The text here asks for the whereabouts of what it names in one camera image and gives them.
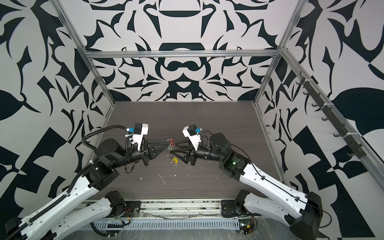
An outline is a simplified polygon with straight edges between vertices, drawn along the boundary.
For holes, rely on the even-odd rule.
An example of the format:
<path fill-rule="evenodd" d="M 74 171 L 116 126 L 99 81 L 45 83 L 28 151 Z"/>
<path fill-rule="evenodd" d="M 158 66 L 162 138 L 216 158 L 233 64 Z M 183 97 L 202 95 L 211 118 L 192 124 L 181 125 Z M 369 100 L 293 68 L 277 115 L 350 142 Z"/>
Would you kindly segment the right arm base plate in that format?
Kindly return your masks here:
<path fill-rule="evenodd" d="M 243 204 L 235 200 L 221 200 L 221 215 L 224 218 L 244 218 L 252 216 Z"/>

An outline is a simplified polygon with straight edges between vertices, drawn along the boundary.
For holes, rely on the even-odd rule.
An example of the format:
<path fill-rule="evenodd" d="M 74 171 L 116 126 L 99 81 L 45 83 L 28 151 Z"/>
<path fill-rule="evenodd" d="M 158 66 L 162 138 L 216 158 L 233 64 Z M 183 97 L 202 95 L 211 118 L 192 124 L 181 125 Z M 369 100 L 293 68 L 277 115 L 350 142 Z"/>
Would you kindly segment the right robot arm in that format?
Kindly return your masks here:
<path fill-rule="evenodd" d="M 186 164 L 195 165 L 198 159 L 219 162 L 226 176 L 267 196 L 263 200 L 249 191 L 240 191 L 236 202 L 241 209 L 286 225 L 301 240 L 317 239 L 324 214 L 321 197 L 314 192 L 300 192 L 276 180 L 233 147 L 222 133 L 211 135 L 206 145 L 202 136 L 195 134 L 174 143 L 170 152 Z"/>

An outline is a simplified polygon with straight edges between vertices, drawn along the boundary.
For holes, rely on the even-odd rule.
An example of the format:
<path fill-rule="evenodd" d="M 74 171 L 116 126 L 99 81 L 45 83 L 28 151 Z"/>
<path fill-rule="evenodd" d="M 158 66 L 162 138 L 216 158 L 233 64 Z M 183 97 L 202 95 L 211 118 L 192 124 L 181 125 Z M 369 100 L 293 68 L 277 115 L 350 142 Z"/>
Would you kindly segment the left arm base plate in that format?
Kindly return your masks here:
<path fill-rule="evenodd" d="M 121 217 L 121 218 L 131 218 L 138 215 L 141 211 L 141 201 L 125 201 L 124 204 L 116 205 L 112 208 L 111 213 L 107 216 L 108 218 L 112 217 Z"/>

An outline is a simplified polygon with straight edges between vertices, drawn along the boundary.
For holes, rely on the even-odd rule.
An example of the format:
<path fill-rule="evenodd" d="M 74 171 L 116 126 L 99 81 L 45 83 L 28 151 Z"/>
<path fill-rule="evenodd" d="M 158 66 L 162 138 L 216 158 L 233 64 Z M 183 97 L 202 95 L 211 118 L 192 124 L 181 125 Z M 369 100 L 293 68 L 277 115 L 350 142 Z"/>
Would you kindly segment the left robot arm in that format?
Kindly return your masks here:
<path fill-rule="evenodd" d="M 81 210 L 74 209 L 84 200 L 103 190 L 118 176 L 117 168 L 145 165 L 166 150 L 171 141 L 137 142 L 125 149 L 116 140 L 104 140 L 95 150 L 96 159 L 84 167 L 69 187 L 44 207 L 20 219 L 6 223 L 7 240 L 62 240 L 82 227 L 108 216 L 120 217 L 126 202 L 117 191 L 111 191 Z"/>

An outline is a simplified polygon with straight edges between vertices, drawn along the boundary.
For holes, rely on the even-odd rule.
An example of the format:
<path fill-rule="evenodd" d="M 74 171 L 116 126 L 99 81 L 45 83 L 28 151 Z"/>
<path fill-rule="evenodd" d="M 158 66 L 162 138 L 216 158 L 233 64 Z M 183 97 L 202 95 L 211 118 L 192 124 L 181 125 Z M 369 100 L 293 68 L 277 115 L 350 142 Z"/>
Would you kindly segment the metal keyring with red grip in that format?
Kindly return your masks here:
<path fill-rule="evenodd" d="M 169 160 L 170 160 L 171 163 L 175 164 L 174 161 L 173 161 L 173 159 L 176 158 L 176 156 L 175 156 L 174 154 L 171 153 L 171 151 L 173 151 L 174 148 L 175 148 L 175 143 L 174 143 L 173 139 L 168 139 L 167 141 L 169 142 L 169 146 L 168 146 L 168 151 L 169 151 L 169 153 L 168 153 L 168 158 L 169 158 Z"/>

